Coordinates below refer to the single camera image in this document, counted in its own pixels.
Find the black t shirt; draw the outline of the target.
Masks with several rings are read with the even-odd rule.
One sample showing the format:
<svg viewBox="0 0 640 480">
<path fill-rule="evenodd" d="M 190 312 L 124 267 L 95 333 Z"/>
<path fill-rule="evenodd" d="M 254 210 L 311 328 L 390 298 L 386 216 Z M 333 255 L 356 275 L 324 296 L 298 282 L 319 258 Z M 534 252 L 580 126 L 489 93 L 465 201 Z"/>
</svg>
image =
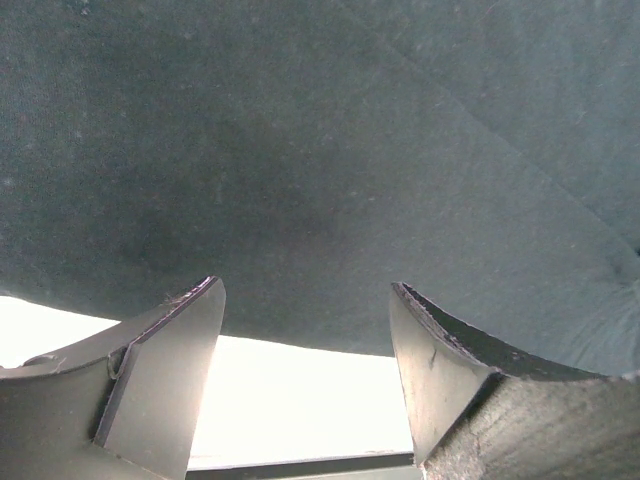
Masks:
<svg viewBox="0 0 640 480">
<path fill-rule="evenodd" d="M 388 355 L 391 285 L 639 366 L 635 1 L 5 1 L 1 290 Z"/>
</svg>

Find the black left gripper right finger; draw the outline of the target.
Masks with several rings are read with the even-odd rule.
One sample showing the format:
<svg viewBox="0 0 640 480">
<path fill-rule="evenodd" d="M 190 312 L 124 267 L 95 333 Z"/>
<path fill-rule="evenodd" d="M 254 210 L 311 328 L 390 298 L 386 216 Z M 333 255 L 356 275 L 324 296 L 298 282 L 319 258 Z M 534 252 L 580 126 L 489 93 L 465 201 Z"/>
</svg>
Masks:
<svg viewBox="0 0 640 480">
<path fill-rule="evenodd" d="M 520 350 L 404 283 L 390 328 L 414 462 L 427 479 L 635 479 L 639 376 Z"/>
</svg>

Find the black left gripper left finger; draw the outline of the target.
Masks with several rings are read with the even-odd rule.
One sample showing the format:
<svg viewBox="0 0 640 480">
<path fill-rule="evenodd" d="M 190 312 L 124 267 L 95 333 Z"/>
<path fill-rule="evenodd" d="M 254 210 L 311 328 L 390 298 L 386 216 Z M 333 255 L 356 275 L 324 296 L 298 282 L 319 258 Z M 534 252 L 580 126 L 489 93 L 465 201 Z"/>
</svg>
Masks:
<svg viewBox="0 0 640 480">
<path fill-rule="evenodd" d="M 131 320 L 1 372 L 5 479 L 182 479 L 226 291 L 207 277 Z"/>
</svg>

